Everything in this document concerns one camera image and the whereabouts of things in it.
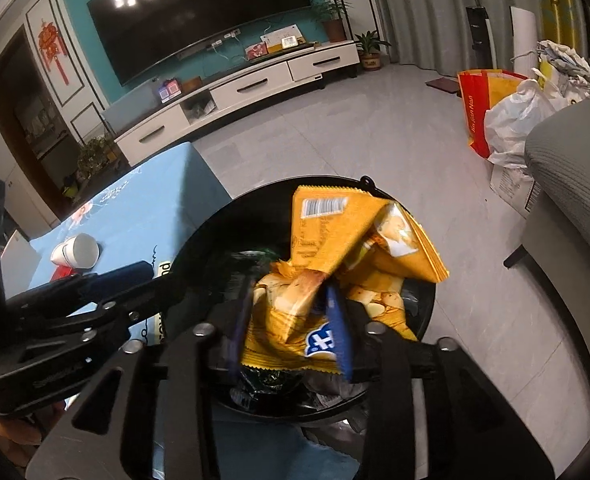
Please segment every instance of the gray sofa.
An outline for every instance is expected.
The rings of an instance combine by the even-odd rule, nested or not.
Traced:
[[[542,193],[504,264],[523,260],[547,290],[590,382],[590,101],[537,125],[525,152]]]

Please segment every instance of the human hand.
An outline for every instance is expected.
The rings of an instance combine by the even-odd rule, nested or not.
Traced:
[[[47,431],[60,420],[65,407],[66,403],[61,401],[40,410],[38,418]],[[13,464],[26,467],[33,455],[30,446],[37,446],[41,441],[40,430],[28,422],[0,418],[0,449]]]

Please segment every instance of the paper cup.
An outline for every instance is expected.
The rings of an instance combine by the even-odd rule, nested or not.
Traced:
[[[72,269],[90,269],[99,258],[98,243],[90,235],[80,233],[59,244],[51,253],[51,262]]]

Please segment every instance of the drawer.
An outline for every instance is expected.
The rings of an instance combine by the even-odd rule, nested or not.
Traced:
[[[278,63],[235,79],[211,90],[218,110],[240,103],[259,101],[293,82],[286,63]]]
[[[178,140],[188,128],[189,122],[184,110],[180,105],[175,105],[117,139],[117,145],[129,164],[134,166]]]
[[[357,55],[357,47],[354,43],[351,43],[296,57],[289,60],[288,63],[293,79],[299,81],[328,70],[354,65],[358,62],[360,62],[360,57]]]

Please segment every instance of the snack wrapper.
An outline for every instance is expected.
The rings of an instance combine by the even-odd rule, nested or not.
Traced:
[[[255,288],[242,364],[338,372],[328,319],[313,308],[334,274],[372,319],[406,326],[404,278],[441,282],[448,271],[421,226],[397,202],[353,188],[300,186],[293,195],[291,259]]]

